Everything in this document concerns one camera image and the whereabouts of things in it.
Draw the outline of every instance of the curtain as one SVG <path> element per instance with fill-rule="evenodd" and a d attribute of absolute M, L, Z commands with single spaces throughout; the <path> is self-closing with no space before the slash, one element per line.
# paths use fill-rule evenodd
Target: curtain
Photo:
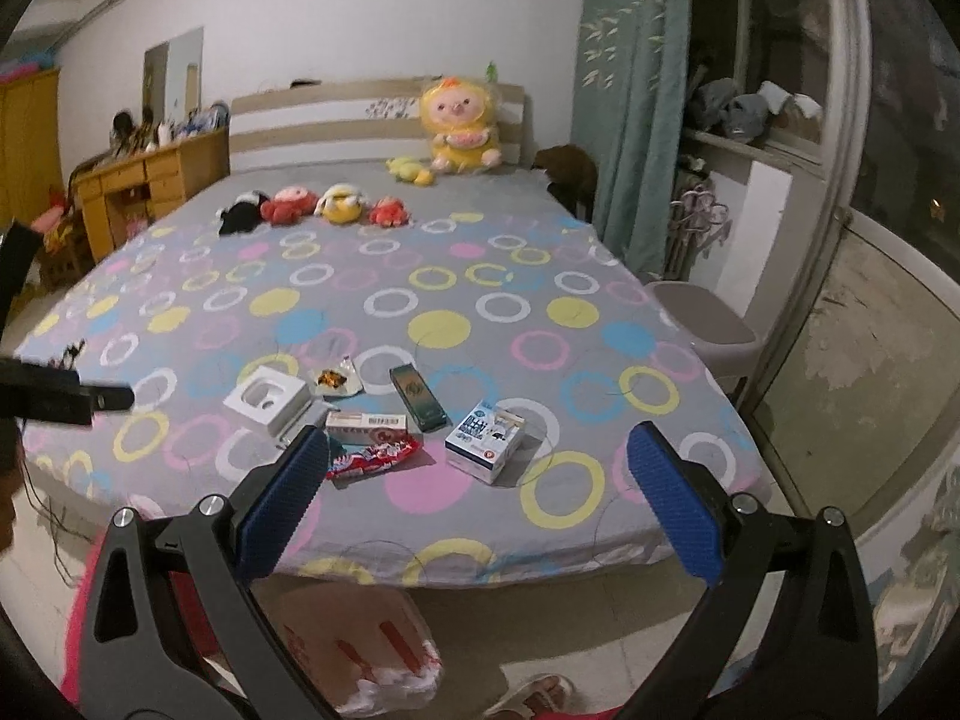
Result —
<path fill-rule="evenodd" d="M 597 163 L 593 225 L 633 272 L 664 268 L 691 0 L 584 0 L 572 141 Z"/>

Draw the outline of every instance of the slipper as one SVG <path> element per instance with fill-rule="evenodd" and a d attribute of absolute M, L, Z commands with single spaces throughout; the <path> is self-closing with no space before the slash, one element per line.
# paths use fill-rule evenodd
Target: slipper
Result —
<path fill-rule="evenodd" d="M 540 680 L 546 679 L 547 677 L 556 677 L 557 680 L 560 681 L 560 690 L 563 691 L 562 703 L 557 704 L 545 690 L 534 687 L 536 683 L 539 683 Z M 519 688 L 507 693 L 507 695 L 496 704 L 487 709 L 487 711 L 483 713 L 483 717 L 492 717 L 494 714 L 506 709 L 508 712 L 515 712 L 525 720 L 526 718 L 531 718 L 534 716 L 533 709 L 530 709 L 530 707 L 525 704 L 525 701 L 533 695 L 536 695 L 546 707 L 550 707 L 551 712 L 563 712 L 563 709 L 568 706 L 570 699 L 573 697 L 573 692 L 573 683 L 560 674 L 536 674 L 523 685 L 520 685 Z"/>

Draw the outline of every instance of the wooden headboard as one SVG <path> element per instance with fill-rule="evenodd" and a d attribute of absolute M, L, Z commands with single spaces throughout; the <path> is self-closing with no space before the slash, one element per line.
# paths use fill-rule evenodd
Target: wooden headboard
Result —
<path fill-rule="evenodd" d="M 323 83 L 237 98 L 230 110 L 230 169 L 430 156 L 419 121 L 424 79 Z M 504 162 L 520 160 L 523 88 L 499 84 Z"/>

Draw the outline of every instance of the metal screw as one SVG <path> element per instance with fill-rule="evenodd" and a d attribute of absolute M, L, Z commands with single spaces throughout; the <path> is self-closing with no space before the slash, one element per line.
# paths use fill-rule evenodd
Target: metal screw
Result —
<path fill-rule="evenodd" d="M 133 522 L 133 509 L 120 509 L 113 516 L 113 523 L 118 528 L 126 528 L 131 522 Z"/>
<path fill-rule="evenodd" d="M 733 496 L 733 509 L 735 509 L 738 514 L 756 514 L 759 508 L 760 504 L 757 503 L 757 498 L 754 498 L 752 495 L 739 493 Z"/>
<path fill-rule="evenodd" d="M 835 506 L 827 506 L 824 509 L 824 522 L 827 525 L 832 525 L 834 528 L 839 528 L 847 521 L 847 518 L 843 516 L 843 512 L 840 509 L 837 509 Z"/>
<path fill-rule="evenodd" d="M 204 517 L 213 517 L 224 510 L 224 503 L 222 495 L 208 495 L 200 501 L 200 513 Z"/>

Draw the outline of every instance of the tiled floor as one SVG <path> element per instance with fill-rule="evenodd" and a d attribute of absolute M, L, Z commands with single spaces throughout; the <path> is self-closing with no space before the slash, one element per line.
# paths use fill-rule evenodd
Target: tiled floor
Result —
<path fill-rule="evenodd" d="M 5 334 L 4 351 L 16 347 L 54 302 L 38 300 L 17 317 Z M 769 508 L 787 511 L 779 490 Z M 73 590 L 56 572 L 50 533 L 24 494 L 16 509 L 13 550 L 0 560 L 0 601 L 37 661 L 59 680 Z M 67 524 L 89 533 L 90 526 L 77 517 Z M 87 547 L 75 536 L 61 537 L 61 555 L 71 573 L 82 571 Z M 575 709 L 615 706 L 656 665 L 702 589 L 670 559 L 549 584 L 415 591 L 445 663 L 445 679 L 435 701 L 410 717 L 477 717 L 508 686 L 545 671 L 574 680 L 580 693 Z M 755 647 L 775 589 L 774 581 L 765 587 L 735 658 Z"/>

